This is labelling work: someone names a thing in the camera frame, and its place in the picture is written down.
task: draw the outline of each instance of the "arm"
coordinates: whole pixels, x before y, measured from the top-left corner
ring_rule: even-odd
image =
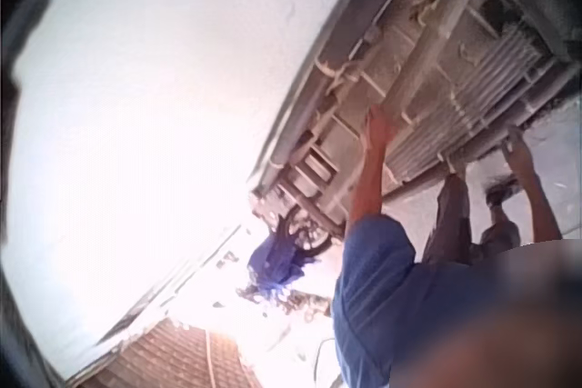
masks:
[[[393,136],[384,112],[373,105],[366,119],[364,165],[354,190],[346,231],[360,218],[382,211],[382,167],[386,146]]]
[[[534,227],[534,243],[561,240],[562,233],[560,233],[556,217],[536,174],[531,151],[527,147],[521,131],[516,127],[509,129],[509,145],[511,150],[507,144],[503,144],[503,155],[529,200]]]

